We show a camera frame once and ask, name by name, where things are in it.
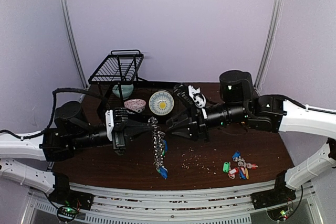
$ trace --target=dark wood surface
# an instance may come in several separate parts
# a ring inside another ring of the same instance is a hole
[[[211,100],[220,102],[218,83],[198,83]],[[92,124],[99,123],[96,108],[99,101],[86,97],[83,108]],[[164,159],[168,179],[163,179],[153,165],[151,134],[136,138],[123,156],[112,147],[92,148],[76,153],[72,159],[57,162],[54,172],[69,176],[71,182],[84,185],[140,189],[186,190],[228,187],[266,182],[293,167],[288,152],[278,134],[245,130],[238,124],[210,131],[210,142],[193,142],[179,137],[166,136],[168,152]],[[248,163],[259,165],[249,170],[249,180],[230,179],[223,173],[223,163],[232,162],[232,155],[240,151]]]

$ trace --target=green bowl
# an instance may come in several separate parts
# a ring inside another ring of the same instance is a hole
[[[130,95],[132,94],[134,90],[133,84],[131,85],[121,85],[121,93],[124,100],[128,99]],[[113,94],[115,94],[116,97],[120,98],[120,92],[118,85],[114,85],[112,88]]]

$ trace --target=metal chain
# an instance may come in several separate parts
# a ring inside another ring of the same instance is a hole
[[[153,146],[154,146],[154,165],[157,171],[159,171],[160,167],[164,168],[163,165],[163,155],[164,155],[164,136],[165,133],[161,131],[161,128],[157,125],[157,119],[154,117],[149,118],[148,125],[153,127],[152,138],[153,138]]]

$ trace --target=aluminum frame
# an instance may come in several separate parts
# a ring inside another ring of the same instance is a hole
[[[268,69],[269,61],[270,61],[273,46],[274,46],[274,36],[275,36],[276,29],[279,24],[283,2],[284,0],[274,0],[271,22],[269,25],[264,53],[262,55],[263,57],[261,59],[261,63],[260,63],[259,70],[257,73],[257,78],[255,81],[255,88],[257,92],[261,91],[262,83],[264,82],[264,78],[267,74],[267,69]]]
[[[61,6],[62,6],[63,17],[64,17],[64,22],[65,22],[65,26],[66,26],[66,30],[67,30],[69,45],[70,45],[70,49],[71,49],[71,52],[72,52],[72,57],[74,58],[73,60],[75,62],[77,73],[79,75],[79,79],[81,81],[82,87],[87,88],[88,84],[87,84],[86,79],[85,79],[83,67],[80,63],[80,59],[79,59],[79,55],[78,55],[78,51],[77,51],[77,47],[76,47],[76,43],[75,43],[74,32],[72,31],[69,9],[68,9],[68,3],[67,3],[67,0],[60,0],[60,2],[61,2]]]

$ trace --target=purple wall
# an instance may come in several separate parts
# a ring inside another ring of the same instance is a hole
[[[139,48],[149,80],[217,82],[229,69],[255,78],[274,0],[68,0],[86,77],[112,49]]]
[[[59,0],[0,0],[0,129],[43,129],[57,87],[80,87]],[[60,95],[58,104],[78,96]],[[0,179],[0,223],[18,223],[28,188]]]
[[[336,1],[284,0],[262,93],[282,93],[304,104],[336,108]],[[282,134],[295,164],[315,153],[327,140],[302,133]],[[336,172],[313,180],[327,223],[336,219]]]

